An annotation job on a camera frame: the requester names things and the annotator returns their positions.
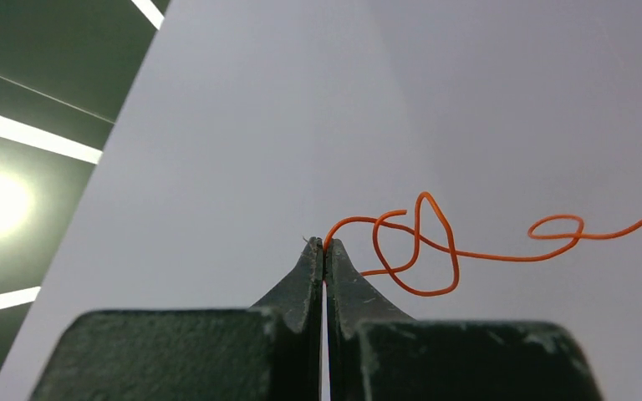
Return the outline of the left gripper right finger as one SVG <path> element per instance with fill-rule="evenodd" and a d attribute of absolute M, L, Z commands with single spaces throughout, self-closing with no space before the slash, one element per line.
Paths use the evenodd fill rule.
<path fill-rule="evenodd" d="M 581 347 L 551 322 L 418 320 L 324 256 L 334 400 L 600 400 Z"/>

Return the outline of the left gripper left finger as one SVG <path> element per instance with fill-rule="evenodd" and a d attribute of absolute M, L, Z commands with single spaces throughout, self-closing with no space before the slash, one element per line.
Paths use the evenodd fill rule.
<path fill-rule="evenodd" d="M 98 310 L 60 337 L 33 400 L 317 400 L 323 247 L 250 307 Z"/>

